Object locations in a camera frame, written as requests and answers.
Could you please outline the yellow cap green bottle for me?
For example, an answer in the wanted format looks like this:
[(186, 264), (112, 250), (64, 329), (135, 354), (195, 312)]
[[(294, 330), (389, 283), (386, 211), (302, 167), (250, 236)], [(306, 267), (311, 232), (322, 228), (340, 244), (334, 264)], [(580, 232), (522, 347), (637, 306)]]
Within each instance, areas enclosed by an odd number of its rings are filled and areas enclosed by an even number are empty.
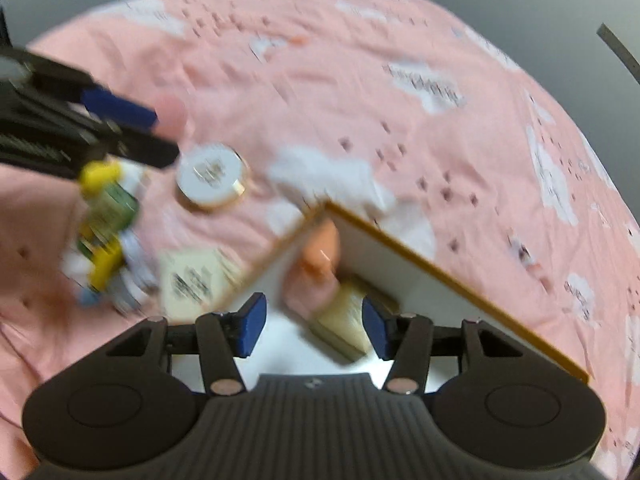
[(143, 178), (143, 167), (126, 160), (110, 159), (85, 166), (78, 183), (88, 208), (80, 222), (77, 242), (81, 237), (104, 242), (128, 230), (138, 215)]

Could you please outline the orange white storage box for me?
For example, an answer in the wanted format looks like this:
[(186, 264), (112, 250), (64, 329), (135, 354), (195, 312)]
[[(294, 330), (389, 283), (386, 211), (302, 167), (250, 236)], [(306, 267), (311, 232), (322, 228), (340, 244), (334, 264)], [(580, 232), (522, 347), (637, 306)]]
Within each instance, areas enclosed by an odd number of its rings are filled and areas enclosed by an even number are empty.
[(464, 321), (486, 321), (555, 362), (582, 382), (589, 375), (553, 344), (549, 344), (513, 315), (503, 312), (483, 296), (456, 281), (433, 263), (422, 259), (379, 229), (334, 204), (327, 204), (299, 222), (274, 246), (270, 254), (227, 298), (222, 307), (236, 310), (252, 292), (268, 299), (268, 313), (252, 355), (238, 359), (245, 385), (254, 388), (262, 375), (324, 376), (367, 373), (382, 386), (390, 363), (368, 354), (349, 363), (285, 309), (281, 287), (288, 270), (302, 252), (312, 232), (324, 219), (332, 220), (340, 233), (342, 254), (337, 270), (355, 274), (398, 301), (401, 313), (420, 314), (440, 326), (458, 326)]

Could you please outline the pink patterned bed sheet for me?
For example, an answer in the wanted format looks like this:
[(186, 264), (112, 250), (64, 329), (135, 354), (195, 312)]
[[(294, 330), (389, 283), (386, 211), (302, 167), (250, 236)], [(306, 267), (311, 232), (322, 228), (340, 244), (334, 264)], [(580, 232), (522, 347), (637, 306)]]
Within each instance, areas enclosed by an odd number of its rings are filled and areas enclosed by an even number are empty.
[[(217, 248), (238, 288), (334, 204), (589, 379), (486, 321), (399, 307), (390, 358), (369, 353), (390, 363), (382, 386), (356, 373), (248, 388), (239, 309), (170, 324), (158, 285), (139, 312), (108, 290), (82, 306), (80, 174), (1, 162), (3, 478), (638, 477), (638, 223), (562, 106), (454, 14), (428, 0), (120, 0), (21, 49), (152, 108), (151, 130), (119, 126), (178, 145), (171, 166), (136, 162), (128, 230), (158, 281), (162, 252)], [(238, 200), (199, 210), (176, 171), (213, 143), (250, 176)], [(133, 162), (95, 162), (110, 159)]]

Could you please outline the gold square gift box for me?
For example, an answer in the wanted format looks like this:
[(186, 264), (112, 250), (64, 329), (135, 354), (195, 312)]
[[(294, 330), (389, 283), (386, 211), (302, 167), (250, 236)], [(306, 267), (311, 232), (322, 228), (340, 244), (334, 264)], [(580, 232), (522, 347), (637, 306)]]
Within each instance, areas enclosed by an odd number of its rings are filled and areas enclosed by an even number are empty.
[(399, 311), (395, 298), (358, 276), (350, 276), (341, 281), (333, 298), (314, 314), (308, 325), (314, 336), (348, 362), (359, 361), (372, 352), (372, 344), (362, 324), (362, 303), (366, 297), (392, 313)]

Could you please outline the small white cap bottle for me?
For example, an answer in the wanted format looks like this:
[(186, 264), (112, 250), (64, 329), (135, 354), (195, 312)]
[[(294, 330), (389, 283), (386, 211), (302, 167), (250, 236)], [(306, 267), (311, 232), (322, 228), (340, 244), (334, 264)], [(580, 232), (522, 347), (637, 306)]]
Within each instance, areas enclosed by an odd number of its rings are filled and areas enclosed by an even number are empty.
[(119, 237), (124, 263), (108, 285), (108, 296), (121, 314), (141, 311), (157, 290), (154, 260), (145, 252), (133, 230)]

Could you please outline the yellow bulb shaped bottle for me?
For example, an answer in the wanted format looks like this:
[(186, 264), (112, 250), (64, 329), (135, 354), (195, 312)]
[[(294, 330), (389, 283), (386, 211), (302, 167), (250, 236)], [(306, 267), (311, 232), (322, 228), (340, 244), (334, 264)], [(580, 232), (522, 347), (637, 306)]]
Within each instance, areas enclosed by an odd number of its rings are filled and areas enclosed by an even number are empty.
[(118, 235), (104, 242), (81, 237), (77, 242), (80, 254), (88, 263), (85, 281), (81, 283), (78, 301), (84, 307), (94, 306), (106, 293), (107, 286), (124, 266), (125, 257)]

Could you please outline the pink pump lotion bottle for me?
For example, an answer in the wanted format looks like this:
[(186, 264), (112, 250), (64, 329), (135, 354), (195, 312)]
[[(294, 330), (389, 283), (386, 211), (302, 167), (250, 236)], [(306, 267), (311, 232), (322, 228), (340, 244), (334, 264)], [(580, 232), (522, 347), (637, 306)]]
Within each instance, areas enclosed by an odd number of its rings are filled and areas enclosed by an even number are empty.
[(333, 221), (324, 220), (286, 274), (282, 285), (285, 307), (304, 320), (323, 310), (340, 287), (335, 274), (340, 259), (340, 234)]

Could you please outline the round white gold compact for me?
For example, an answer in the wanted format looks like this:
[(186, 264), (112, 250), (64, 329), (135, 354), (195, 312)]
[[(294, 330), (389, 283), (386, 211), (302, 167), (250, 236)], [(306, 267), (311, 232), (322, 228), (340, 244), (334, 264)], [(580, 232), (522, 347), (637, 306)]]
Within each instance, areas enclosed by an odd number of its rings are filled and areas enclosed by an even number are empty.
[(249, 176), (246, 162), (229, 145), (197, 145), (180, 157), (176, 187), (194, 208), (215, 210), (242, 197)]

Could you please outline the cream calligraphy pouch box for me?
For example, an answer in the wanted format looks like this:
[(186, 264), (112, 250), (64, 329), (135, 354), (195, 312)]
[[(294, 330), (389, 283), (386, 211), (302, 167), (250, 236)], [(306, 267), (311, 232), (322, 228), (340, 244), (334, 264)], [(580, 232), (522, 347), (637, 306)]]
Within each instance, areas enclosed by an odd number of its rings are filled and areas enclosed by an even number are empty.
[(158, 304), (174, 325), (219, 310), (242, 278), (242, 270), (217, 248), (162, 252), (158, 272)]

